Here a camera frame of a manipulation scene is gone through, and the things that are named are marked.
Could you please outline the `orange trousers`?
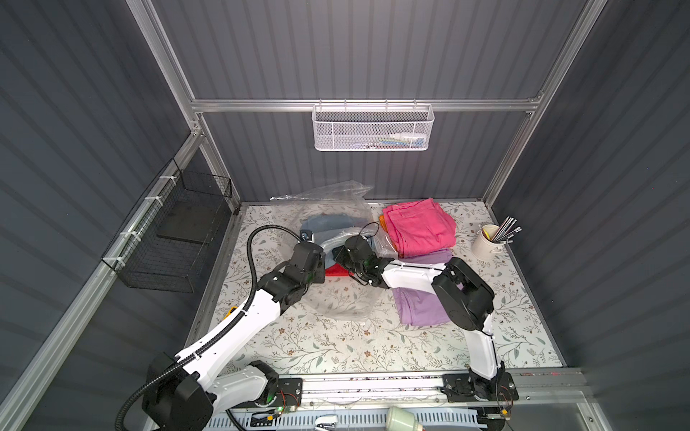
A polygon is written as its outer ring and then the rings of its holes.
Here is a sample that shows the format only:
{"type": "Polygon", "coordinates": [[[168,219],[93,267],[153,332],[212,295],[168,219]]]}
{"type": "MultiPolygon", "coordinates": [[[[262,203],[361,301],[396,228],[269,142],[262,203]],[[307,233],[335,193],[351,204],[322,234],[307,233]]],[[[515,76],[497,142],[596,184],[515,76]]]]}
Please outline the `orange trousers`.
{"type": "Polygon", "coordinates": [[[391,243],[393,244],[393,247],[395,250],[398,252],[399,256],[402,256],[402,240],[401,240],[401,235],[398,232],[398,230],[395,228],[395,225],[393,222],[390,220],[390,217],[386,214],[382,214],[378,218],[379,224],[383,228],[383,230],[387,233],[391,243]]]}

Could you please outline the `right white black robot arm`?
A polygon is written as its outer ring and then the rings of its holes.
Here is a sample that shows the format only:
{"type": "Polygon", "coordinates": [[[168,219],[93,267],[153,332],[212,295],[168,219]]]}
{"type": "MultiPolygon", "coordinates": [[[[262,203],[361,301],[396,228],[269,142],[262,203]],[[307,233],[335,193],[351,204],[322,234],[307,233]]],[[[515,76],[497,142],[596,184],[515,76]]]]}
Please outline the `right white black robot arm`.
{"type": "Polygon", "coordinates": [[[465,334],[471,374],[490,381],[500,373],[492,316],[495,294],[464,260],[454,257],[427,264],[383,258],[360,235],[350,237],[332,255],[365,286],[409,288],[436,296],[449,320],[465,334]]]}

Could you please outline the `clear plastic vacuum bag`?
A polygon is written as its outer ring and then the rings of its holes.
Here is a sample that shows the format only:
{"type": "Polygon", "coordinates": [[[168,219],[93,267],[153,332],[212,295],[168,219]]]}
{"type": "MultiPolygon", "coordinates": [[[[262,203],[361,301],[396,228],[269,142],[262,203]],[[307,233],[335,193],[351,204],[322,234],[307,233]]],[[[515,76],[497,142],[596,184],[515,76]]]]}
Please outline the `clear plastic vacuum bag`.
{"type": "MultiPolygon", "coordinates": [[[[342,246],[353,235],[364,235],[374,253],[383,258],[397,258],[387,233],[377,226],[377,216],[365,196],[373,190],[371,185],[357,181],[343,181],[295,195],[272,197],[282,206],[282,222],[297,232],[310,217],[325,214],[345,214],[361,220],[357,227],[346,228],[322,244],[325,266],[336,264],[332,251],[342,246]]],[[[336,320],[366,320],[381,296],[380,287],[364,287],[350,277],[325,278],[325,283],[311,287],[303,302],[316,312],[336,320]]]]}

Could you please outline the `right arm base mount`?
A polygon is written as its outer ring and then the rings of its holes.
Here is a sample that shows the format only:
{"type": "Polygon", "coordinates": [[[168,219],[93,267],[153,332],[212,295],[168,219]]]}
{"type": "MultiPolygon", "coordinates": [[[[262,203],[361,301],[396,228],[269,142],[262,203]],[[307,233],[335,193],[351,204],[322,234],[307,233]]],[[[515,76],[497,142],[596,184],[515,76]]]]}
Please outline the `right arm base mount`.
{"type": "Polygon", "coordinates": [[[491,380],[472,370],[465,373],[442,375],[438,388],[449,402],[508,402],[519,400],[519,392],[512,375],[500,368],[491,380]]]}

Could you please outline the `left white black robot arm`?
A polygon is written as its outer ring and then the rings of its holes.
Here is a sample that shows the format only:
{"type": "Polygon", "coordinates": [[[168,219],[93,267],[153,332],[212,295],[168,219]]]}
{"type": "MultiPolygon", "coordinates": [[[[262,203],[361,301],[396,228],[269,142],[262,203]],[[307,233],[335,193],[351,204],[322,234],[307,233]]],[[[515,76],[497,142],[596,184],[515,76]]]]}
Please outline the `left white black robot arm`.
{"type": "Polygon", "coordinates": [[[150,364],[141,395],[143,411],[162,430],[201,430],[220,411],[255,400],[267,402],[278,379],[270,366],[254,361],[226,379],[220,379],[220,372],[311,285],[323,282],[324,272],[323,248],[298,242],[291,259],[255,278],[248,298],[216,328],[176,356],[163,354],[150,364]]]}

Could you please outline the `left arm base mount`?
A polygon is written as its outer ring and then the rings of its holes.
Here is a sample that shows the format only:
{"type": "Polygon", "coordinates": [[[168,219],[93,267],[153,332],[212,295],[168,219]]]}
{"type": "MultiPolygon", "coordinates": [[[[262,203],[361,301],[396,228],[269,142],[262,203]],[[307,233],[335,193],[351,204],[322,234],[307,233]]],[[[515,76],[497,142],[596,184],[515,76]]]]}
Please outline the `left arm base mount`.
{"type": "Polygon", "coordinates": [[[276,384],[270,384],[267,393],[259,400],[240,403],[234,409],[296,409],[301,405],[304,380],[302,378],[280,377],[276,384]]]}

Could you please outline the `blue grey cloth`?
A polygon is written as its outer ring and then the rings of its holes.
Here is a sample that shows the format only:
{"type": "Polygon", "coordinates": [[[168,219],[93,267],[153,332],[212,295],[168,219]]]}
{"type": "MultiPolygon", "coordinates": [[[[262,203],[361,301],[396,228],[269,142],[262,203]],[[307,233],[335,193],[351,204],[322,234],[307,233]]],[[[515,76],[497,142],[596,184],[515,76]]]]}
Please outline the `blue grey cloth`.
{"type": "Polygon", "coordinates": [[[346,228],[357,227],[361,220],[345,214],[325,214],[310,217],[300,226],[300,233],[311,233],[312,241],[322,244],[338,236],[346,228]]]}

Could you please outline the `purple cloth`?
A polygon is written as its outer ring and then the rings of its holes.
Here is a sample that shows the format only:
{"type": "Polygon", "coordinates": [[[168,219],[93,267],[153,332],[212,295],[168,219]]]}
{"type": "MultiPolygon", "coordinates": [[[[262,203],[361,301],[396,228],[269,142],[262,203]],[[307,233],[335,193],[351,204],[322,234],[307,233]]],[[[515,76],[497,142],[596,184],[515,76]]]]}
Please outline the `purple cloth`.
{"type": "MultiPolygon", "coordinates": [[[[452,258],[452,252],[444,249],[427,255],[402,259],[402,262],[410,264],[440,264],[447,263],[452,258]]],[[[393,290],[393,298],[400,322],[404,325],[425,327],[450,322],[440,300],[434,294],[401,287],[393,290]]]]}

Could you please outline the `pink cloth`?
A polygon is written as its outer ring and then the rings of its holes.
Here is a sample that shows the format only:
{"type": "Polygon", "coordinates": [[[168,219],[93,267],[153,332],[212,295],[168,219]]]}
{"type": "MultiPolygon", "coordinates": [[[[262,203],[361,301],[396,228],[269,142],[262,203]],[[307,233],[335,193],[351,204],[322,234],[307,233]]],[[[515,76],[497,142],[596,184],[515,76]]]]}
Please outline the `pink cloth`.
{"type": "Polygon", "coordinates": [[[400,257],[412,258],[456,246],[456,220],[433,199],[383,210],[386,231],[400,257]]]}

